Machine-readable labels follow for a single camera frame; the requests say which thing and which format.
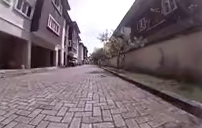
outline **brick paving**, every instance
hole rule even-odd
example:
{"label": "brick paving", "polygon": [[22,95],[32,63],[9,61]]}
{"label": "brick paving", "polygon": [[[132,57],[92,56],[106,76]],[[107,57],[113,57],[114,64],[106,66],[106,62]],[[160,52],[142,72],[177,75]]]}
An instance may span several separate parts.
{"label": "brick paving", "polygon": [[202,128],[202,120],[80,66],[0,79],[0,128]]}

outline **window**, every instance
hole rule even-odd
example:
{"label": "window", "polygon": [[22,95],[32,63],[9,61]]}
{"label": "window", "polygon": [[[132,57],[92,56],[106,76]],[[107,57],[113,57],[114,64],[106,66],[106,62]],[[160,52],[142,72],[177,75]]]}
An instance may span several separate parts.
{"label": "window", "polygon": [[31,18],[32,16],[32,6],[27,2],[27,0],[18,0],[16,10],[27,18]]}
{"label": "window", "polygon": [[137,24],[137,29],[141,32],[143,30],[146,29],[146,19],[145,18],[142,18],[138,24]]}
{"label": "window", "polygon": [[54,7],[57,9],[57,11],[59,12],[59,14],[62,15],[63,7],[61,5],[61,1],[60,0],[52,0],[52,3],[54,5]]}
{"label": "window", "polygon": [[176,9],[176,0],[162,0],[162,12],[164,15],[168,15]]}
{"label": "window", "polygon": [[51,15],[49,15],[49,18],[48,18],[47,27],[50,30],[52,30],[55,34],[57,34],[58,36],[60,35],[60,29],[61,29],[60,25]]}

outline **cobblestone street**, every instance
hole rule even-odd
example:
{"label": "cobblestone street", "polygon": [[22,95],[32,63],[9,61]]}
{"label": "cobblestone street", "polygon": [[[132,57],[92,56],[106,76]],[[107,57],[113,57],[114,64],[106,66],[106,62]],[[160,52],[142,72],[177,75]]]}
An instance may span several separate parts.
{"label": "cobblestone street", "polygon": [[0,79],[0,128],[202,128],[202,120],[95,66]]}

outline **overcast sky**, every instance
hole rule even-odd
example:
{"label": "overcast sky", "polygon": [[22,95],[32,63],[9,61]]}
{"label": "overcast sky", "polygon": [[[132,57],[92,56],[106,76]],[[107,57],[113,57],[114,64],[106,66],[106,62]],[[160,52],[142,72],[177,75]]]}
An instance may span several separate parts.
{"label": "overcast sky", "polygon": [[97,39],[106,29],[115,30],[130,9],[134,0],[68,0],[70,16],[77,21],[81,30],[82,42],[89,53],[102,47]]}

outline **tree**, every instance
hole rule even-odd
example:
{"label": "tree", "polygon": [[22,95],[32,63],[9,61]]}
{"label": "tree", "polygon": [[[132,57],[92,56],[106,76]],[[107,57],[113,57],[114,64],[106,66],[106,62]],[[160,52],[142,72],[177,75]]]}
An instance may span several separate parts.
{"label": "tree", "polygon": [[103,48],[95,49],[94,52],[91,54],[91,58],[95,64],[100,65],[106,59],[104,49]]}
{"label": "tree", "polygon": [[98,39],[104,44],[103,54],[106,58],[117,57],[117,69],[120,68],[120,57],[132,48],[144,47],[147,39],[134,37],[131,39],[131,29],[124,27],[122,32],[111,34],[106,30]]}
{"label": "tree", "polygon": [[110,33],[108,31],[100,34],[100,37],[98,39],[104,43],[104,53],[107,58],[112,58],[114,56],[117,56],[117,68],[120,67],[120,56],[123,53],[124,50],[126,50],[128,43],[126,40],[124,40],[123,37],[116,37],[112,35],[110,37]]}

